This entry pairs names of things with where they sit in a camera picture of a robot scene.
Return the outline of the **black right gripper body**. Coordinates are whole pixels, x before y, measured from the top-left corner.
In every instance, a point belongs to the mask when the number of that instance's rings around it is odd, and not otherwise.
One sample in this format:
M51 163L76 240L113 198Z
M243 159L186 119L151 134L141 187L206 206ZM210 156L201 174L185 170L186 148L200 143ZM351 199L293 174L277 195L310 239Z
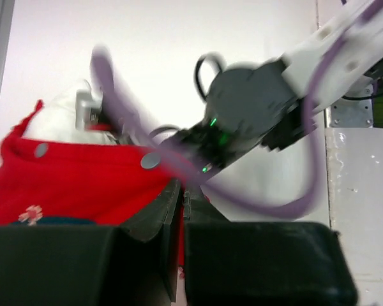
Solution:
M208 91L200 80L204 62L216 70ZM214 175L258 146L283 150L295 144L309 132L302 123L303 99L282 77L286 69L282 59L228 68L221 59L199 59L194 82L206 104L204 118L177 131L166 146L203 175Z

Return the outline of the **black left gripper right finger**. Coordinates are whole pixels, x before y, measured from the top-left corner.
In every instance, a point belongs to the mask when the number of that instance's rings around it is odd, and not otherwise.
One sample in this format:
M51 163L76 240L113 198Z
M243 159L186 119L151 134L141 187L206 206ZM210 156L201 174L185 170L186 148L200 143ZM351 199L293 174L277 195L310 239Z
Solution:
M317 222L232 222L184 192L189 305L356 305L339 234Z

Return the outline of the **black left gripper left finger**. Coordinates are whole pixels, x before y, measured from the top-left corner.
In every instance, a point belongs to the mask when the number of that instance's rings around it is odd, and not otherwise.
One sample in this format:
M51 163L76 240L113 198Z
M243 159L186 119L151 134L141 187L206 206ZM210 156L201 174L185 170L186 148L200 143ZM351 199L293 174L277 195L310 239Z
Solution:
M0 305L170 305L182 189L119 226L0 226Z

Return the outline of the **red patterned pillowcase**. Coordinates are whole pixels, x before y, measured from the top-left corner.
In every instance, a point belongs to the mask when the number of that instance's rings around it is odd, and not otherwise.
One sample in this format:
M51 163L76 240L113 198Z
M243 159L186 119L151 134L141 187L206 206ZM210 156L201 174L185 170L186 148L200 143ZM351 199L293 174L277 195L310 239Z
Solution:
M161 166L148 166L151 154L134 146L25 139L42 106L1 144L0 226L119 226L177 180Z

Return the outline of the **white pillow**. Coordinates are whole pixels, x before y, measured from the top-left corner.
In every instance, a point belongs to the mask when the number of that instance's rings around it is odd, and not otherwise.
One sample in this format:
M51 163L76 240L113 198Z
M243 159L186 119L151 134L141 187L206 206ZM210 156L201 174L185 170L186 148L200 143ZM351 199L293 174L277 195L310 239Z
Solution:
M52 101L44 102L42 108L27 124L22 136L31 140L61 143L117 145L118 140L109 132L82 131L76 128L75 103L78 91L93 97L91 85L87 80L75 82Z

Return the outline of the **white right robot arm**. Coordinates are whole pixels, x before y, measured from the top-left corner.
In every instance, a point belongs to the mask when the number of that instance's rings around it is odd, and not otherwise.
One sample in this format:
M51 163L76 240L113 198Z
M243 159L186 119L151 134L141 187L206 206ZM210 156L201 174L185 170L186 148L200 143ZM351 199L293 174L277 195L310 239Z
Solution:
M218 67L202 93L204 118L167 143L215 175L257 146L283 150L315 129L313 116L351 88L383 77L383 1L357 1L340 9L296 48L261 65Z

